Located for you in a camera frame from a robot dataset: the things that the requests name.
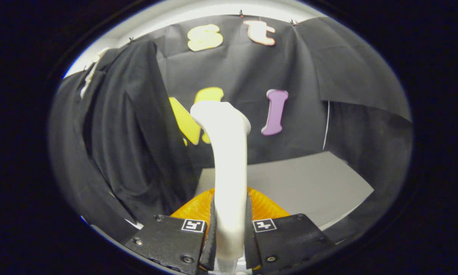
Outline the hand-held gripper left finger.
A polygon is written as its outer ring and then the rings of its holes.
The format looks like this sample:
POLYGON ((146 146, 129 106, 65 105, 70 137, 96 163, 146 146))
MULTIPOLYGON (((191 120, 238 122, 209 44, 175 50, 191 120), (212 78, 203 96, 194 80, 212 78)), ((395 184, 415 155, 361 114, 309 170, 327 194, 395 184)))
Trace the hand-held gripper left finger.
POLYGON ((194 197, 170 216, 153 215, 125 246, 149 261, 188 275, 215 266, 214 190, 194 197))

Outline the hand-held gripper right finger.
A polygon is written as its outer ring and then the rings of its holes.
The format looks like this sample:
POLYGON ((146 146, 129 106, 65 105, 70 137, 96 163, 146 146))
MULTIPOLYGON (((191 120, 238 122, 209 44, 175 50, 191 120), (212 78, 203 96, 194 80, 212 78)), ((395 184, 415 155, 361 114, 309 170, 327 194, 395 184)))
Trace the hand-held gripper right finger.
POLYGON ((262 192, 248 188, 246 268, 281 275, 319 261, 334 242, 305 214, 288 214, 262 192))

